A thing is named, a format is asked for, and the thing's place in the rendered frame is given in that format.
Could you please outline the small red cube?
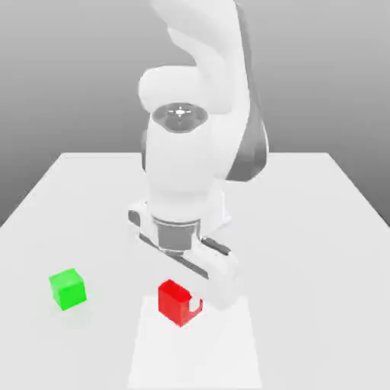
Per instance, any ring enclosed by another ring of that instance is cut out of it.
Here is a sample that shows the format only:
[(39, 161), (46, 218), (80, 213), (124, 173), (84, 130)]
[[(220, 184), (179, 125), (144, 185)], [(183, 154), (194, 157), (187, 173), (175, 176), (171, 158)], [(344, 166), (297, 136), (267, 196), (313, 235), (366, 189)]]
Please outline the small red cube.
[(203, 300), (190, 309), (190, 292), (173, 280), (166, 280), (158, 287), (158, 311), (178, 327), (183, 327), (203, 310)]

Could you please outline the small green cube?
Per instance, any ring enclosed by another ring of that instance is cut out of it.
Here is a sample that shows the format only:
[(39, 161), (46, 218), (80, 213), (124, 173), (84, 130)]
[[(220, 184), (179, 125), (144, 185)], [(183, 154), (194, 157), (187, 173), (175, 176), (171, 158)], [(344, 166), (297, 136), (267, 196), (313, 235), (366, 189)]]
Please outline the small green cube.
[(50, 276), (49, 282), (53, 299), (63, 311), (87, 300), (84, 280), (75, 268)]

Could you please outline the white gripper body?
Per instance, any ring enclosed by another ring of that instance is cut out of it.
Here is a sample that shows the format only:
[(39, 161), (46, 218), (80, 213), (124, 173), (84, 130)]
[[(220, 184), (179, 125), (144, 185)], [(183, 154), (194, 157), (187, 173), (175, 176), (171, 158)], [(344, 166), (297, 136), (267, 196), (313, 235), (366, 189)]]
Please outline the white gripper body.
[(217, 309), (227, 309), (237, 300), (240, 265), (225, 245), (194, 236), (189, 250), (163, 251), (142, 233), (138, 239), (153, 250), (149, 258), (159, 276), (173, 280)]

